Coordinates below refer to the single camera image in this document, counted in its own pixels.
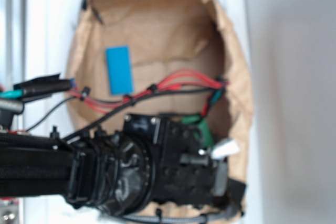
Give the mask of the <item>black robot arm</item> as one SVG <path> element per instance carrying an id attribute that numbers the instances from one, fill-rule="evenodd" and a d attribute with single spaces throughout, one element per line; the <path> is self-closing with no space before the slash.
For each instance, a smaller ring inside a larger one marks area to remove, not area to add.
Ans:
<path id="1" fill-rule="evenodd" d="M 69 143 L 1 134 L 1 196 L 62 195 L 74 208 L 122 216 L 155 202 L 223 209 L 227 166 L 215 161 L 200 131 L 167 118 L 130 115 L 112 135 Z"/>

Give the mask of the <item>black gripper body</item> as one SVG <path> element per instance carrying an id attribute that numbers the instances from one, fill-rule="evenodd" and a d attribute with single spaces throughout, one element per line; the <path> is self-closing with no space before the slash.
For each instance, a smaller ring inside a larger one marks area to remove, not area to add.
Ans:
<path id="1" fill-rule="evenodd" d="M 131 114 L 123 132 L 141 144 L 151 166 L 145 199 L 179 206 L 222 205 L 227 191 L 226 159 L 211 158 L 196 125 L 170 118 Z"/>

